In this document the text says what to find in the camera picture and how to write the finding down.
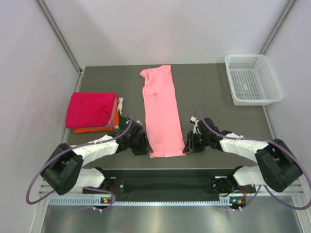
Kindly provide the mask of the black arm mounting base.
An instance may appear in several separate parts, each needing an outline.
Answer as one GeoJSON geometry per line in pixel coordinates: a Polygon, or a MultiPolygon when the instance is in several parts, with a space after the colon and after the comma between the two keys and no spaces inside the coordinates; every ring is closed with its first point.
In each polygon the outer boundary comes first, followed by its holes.
{"type": "Polygon", "coordinates": [[[230,175],[234,169],[108,169],[98,188],[85,187],[84,194],[110,191],[118,201],[218,200],[230,194],[253,193],[250,186],[238,186],[230,175]]]}

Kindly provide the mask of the light pink t-shirt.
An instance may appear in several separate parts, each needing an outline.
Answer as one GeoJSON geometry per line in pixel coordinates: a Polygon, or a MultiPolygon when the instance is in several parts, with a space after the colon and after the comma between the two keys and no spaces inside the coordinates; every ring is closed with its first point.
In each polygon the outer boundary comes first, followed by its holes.
{"type": "Polygon", "coordinates": [[[184,156],[175,88],[170,65],[141,71],[147,138],[153,152],[151,158],[184,156]]]}

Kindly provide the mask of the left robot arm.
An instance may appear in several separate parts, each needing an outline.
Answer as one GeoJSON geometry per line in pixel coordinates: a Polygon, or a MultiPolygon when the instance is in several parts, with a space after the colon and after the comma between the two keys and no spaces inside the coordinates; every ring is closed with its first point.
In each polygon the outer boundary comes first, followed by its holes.
{"type": "Polygon", "coordinates": [[[105,178],[100,168],[84,169],[83,166],[127,149],[134,155],[148,155],[153,152],[147,135],[138,122],[133,121],[130,127],[109,132],[88,143],[77,146],[60,144],[40,175],[58,195],[84,187],[93,187],[103,193],[110,188],[110,180],[105,178]]]}

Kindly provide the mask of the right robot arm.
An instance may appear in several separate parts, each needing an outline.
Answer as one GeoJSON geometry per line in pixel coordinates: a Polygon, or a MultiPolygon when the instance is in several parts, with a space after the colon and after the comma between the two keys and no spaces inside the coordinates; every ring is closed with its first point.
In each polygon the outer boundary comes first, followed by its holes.
{"type": "Polygon", "coordinates": [[[183,153],[203,152],[211,147],[256,163],[256,166],[239,166],[233,170],[226,183],[232,192],[238,192],[246,185],[266,185],[281,193],[303,174],[282,140],[268,142],[219,131],[208,117],[202,120],[191,117],[190,122],[193,130],[187,134],[183,153]]]}

